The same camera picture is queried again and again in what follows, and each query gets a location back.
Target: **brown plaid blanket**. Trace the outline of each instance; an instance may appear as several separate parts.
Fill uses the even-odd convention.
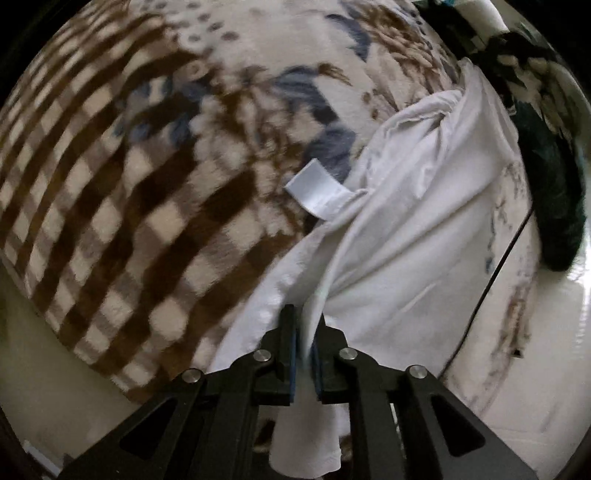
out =
[[[206,368],[304,235],[282,186],[339,181],[455,80],[410,1],[93,0],[0,112],[0,247],[61,342],[142,400]]]

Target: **dark green cloth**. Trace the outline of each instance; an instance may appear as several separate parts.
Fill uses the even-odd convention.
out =
[[[456,57],[468,56],[480,67],[507,107],[519,133],[542,260],[551,270],[567,270],[579,250],[585,223],[582,159],[577,157],[573,144],[572,130],[576,126],[569,118],[561,119],[560,125],[552,125],[540,102],[524,101],[536,98],[561,103],[562,99],[553,98],[556,82],[551,85],[550,74],[537,73],[529,67],[530,59],[559,61],[556,53],[515,32],[492,37],[483,50],[478,50],[473,41],[476,32],[454,8],[427,1],[417,6]],[[507,64],[509,57],[517,59],[517,64]],[[519,78],[526,71],[530,79],[535,79],[527,85]],[[519,87],[526,94],[516,95]]]

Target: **white towel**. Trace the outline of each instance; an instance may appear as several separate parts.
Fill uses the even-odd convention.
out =
[[[347,201],[266,275],[211,370],[254,350],[281,306],[295,303],[304,364],[324,311],[380,364],[441,371],[486,281],[490,186],[519,158],[498,95],[469,60],[460,65],[463,89],[424,98],[380,127],[345,182]],[[284,475],[316,478],[340,466],[346,418],[310,389],[302,368],[295,404],[278,416],[270,461]]]

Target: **black cable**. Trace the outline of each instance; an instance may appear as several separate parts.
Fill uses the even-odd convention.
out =
[[[527,225],[527,222],[530,221],[532,213],[534,213],[533,207],[531,207],[530,211],[527,212],[527,215],[525,216],[523,222],[521,222],[521,225],[519,226],[515,235],[511,239],[511,242],[507,246],[505,253],[503,253],[503,256],[501,257],[499,264],[496,266],[495,271],[492,273],[491,278],[488,281],[485,289],[482,291],[482,295],[480,295],[480,298],[478,299],[478,302],[476,303],[476,307],[474,307],[474,310],[472,311],[472,315],[470,316],[470,320],[468,321],[468,325],[466,326],[466,329],[464,330],[464,335],[462,336],[462,339],[458,343],[456,350],[453,352],[452,356],[449,358],[449,360],[445,364],[445,367],[443,367],[443,370],[439,374],[439,376],[438,376],[439,379],[442,379],[443,376],[447,373],[452,362],[456,359],[457,354],[460,353],[460,350],[464,346],[464,343],[466,342],[466,338],[468,337],[468,333],[470,333],[470,329],[472,328],[472,324],[474,323],[474,319],[476,318],[476,314],[478,313],[478,310],[480,310],[480,306],[482,305],[482,303],[484,302],[484,299],[488,295],[493,283],[495,282],[497,276],[499,275],[499,272],[501,271],[501,268],[503,267],[503,265],[505,264],[505,261],[509,257],[511,250],[513,250],[513,247],[517,243],[517,240],[519,240],[519,237],[521,236],[521,232],[523,232],[523,229]]]

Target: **fabric tag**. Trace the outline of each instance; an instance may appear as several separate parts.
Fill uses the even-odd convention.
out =
[[[354,193],[336,181],[317,158],[310,160],[285,189],[304,210],[321,220],[330,219],[354,197]]]

